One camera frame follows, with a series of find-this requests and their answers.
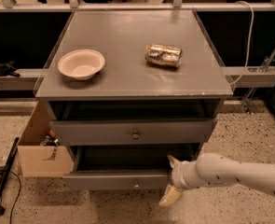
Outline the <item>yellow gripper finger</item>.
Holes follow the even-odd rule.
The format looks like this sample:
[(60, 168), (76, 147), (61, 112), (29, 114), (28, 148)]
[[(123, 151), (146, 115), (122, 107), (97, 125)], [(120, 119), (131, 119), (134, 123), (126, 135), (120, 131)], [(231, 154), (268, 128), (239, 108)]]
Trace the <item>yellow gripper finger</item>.
[(168, 160), (169, 160), (169, 163), (170, 163), (170, 166), (171, 168), (174, 168), (174, 166), (179, 162), (174, 156), (172, 155), (168, 155), (167, 156)]
[(182, 196), (182, 193), (183, 192), (176, 186), (168, 185), (158, 205), (161, 207), (168, 207), (178, 201)]

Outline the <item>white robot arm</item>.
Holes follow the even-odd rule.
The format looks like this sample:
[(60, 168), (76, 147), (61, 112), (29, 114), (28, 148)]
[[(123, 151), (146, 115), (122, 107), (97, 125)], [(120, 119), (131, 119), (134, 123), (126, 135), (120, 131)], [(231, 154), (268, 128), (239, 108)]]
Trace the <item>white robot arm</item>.
[(233, 161), (215, 153), (199, 155), (195, 161), (178, 161), (169, 155), (172, 168), (159, 205), (167, 207), (180, 199), (185, 190), (239, 184), (275, 197), (275, 164)]

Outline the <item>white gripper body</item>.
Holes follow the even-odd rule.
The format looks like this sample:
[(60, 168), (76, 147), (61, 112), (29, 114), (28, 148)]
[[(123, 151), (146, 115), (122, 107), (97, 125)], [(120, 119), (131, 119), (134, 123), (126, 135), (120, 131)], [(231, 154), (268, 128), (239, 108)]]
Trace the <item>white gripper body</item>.
[(181, 190), (188, 190), (202, 187), (204, 180), (194, 161), (176, 161), (172, 165), (172, 183)]

